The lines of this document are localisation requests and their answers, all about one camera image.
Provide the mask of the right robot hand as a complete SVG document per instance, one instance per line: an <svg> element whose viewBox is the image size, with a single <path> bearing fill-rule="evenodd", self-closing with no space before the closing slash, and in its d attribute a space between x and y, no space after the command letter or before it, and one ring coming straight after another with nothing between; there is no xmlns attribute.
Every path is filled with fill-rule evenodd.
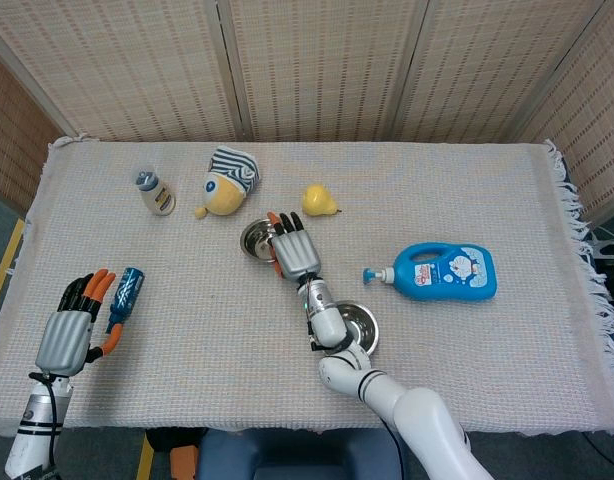
<svg viewBox="0 0 614 480"><path fill-rule="evenodd" d="M289 215L268 212L273 228L271 246L277 272L285 279L303 285L317 279L321 261L310 235L296 212Z"/></svg>

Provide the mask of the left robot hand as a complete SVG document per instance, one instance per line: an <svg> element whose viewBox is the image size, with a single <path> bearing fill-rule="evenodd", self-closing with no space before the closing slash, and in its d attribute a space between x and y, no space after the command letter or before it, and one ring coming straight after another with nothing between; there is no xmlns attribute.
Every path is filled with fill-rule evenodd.
<svg viewBox="0 0 614 480"><path fill-rule="evenodd" d="M100 269L73 280L64 290L57 311L47 321L35 365L49 377L72 377L86 363L109 355L119 343L123 324L112 326L107 340L91 346L91 335L104 296L116 278Z"/></svg>

